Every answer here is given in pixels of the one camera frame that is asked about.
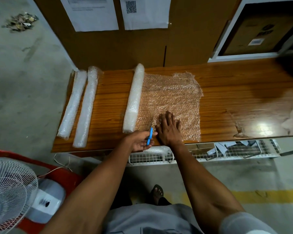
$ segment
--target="concrete floor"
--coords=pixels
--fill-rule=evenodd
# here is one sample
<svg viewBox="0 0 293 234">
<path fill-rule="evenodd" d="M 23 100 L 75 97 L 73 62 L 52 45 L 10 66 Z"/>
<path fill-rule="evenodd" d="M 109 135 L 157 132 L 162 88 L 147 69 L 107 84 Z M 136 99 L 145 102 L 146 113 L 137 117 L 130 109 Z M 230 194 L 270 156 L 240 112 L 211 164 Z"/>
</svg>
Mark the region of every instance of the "concrete floor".
<svg viewBox="0 0 293 234">
<path fill-rule="evenodd" d="M 57 132 L 72 67 L 61 47 L 40 21 L 33 30 L 10 33 L 1 28 L 10 15 L 22 11 L 35 14 L 26 0 L 0 0 L 0 149 L 54 164 L 50 153 Z M 293 150 L 293 137 L 277 139 L 283 152 Z M 67 156 L 59 160 L 67 162 Z M 72 169 L 84 172 L 93 166 L 71 159 Z M 285 190 L 293 193 L 293 155 L 276 159 L 235 162 L 206 162 L 204 166 L 234 194 Z M 127 168 L 126 183 L 139 184 L 149 192 L 155 184 L 163 187 L 173 203 L 188 202 L 176 164 Z M 278 233 L 293 233 L 293 199 L 284 203 L 249 201 L 246 211 L 268 223 Z"/>
</svg>

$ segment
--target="hand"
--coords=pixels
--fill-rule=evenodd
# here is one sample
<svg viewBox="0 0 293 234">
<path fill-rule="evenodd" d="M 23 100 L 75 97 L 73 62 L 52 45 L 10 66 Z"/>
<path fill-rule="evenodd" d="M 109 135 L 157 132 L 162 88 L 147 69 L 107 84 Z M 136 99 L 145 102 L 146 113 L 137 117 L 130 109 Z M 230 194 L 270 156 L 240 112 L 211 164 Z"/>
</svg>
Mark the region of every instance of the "hand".
<svg viewBox="0 0 293 234">
<path fill-rule="evenodd" d="M 158 137 L 161 142 L 171 147 L 174 144 L 183 143 L 181 137 L 181 121 L 176 122 L 176 117 L 171 112 L 161 115 L 161 124 L 156 125 Z"/>
<path fill-rule="evenodd" d="M 132 153 L 149 149 L 154 145 L 154 140 L 151 139 L 150 144 L 146 145 L 147 138 L 149 137 L 149 131 L 135 131 L 128 135 L 125 139 L 132 146 Z"/>
</svg>

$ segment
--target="blue scissors handle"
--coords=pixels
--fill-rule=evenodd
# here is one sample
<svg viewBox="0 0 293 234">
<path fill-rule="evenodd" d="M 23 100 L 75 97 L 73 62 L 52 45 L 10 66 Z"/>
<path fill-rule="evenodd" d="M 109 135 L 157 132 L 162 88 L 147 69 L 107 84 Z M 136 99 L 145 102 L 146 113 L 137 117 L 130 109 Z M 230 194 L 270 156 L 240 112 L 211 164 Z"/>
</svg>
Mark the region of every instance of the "blue scissors handle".
<svg viewBox="0 0 293 234">
<path fill-rule="evenodd" d="M 152 138 L 152 134 L 153 134 L 153 128 L 151 127 L 150 136 L 147 138 L 146 145 L 149 145 L 150 144 L 150 141 L 151 141 L 151 138 Z"/>
</svg>

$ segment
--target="person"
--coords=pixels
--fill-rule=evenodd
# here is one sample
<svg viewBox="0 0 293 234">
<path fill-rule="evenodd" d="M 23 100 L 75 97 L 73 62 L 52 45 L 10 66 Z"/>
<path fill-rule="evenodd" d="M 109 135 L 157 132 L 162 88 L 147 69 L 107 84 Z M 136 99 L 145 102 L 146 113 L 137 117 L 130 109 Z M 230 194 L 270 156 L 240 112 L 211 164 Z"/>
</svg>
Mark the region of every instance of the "person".
<svg viewBox="0 0 293 234">
<path fill-rule="evenodd" d="M 151 192 L 153 204 L 131 205 L 128 201 L 113 209 L 130 153 L 154 144 L 146 145 L 148 131 L 134 132 L 71 193 L 41 233 L 276 233 L 246 213 L 230 190 L 188 152 L 181 138 L 181 121 L 172 113 L 162 115 L 156 131 L 153 134 L 176 158 L 192 209 L 170 204 L 159 185 Z"/>
</svg>

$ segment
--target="wooden table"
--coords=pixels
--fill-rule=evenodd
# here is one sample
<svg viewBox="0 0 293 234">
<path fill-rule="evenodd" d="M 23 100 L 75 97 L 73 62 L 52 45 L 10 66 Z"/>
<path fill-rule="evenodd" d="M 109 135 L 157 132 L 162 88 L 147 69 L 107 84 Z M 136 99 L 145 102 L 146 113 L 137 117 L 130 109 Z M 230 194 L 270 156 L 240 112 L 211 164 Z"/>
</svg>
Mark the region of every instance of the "wooden table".
<svg viewBox="0 0 293 234">
<path fill-rule="evenodd" d="M 293 78 L 275 59 L 145 70 L 162 75 L 185 71 L 195 75 L 204 93 L 199 108 L 201 142 L 293 136 Z M 80 104 L 69 140 L 56 137 L 52 152 L 113 149 L 125 136 L 122 125 L 132 78 L 132 70 L 106 71 L 98 83 L 86 148 L 72 146 Z"/>
</svg>

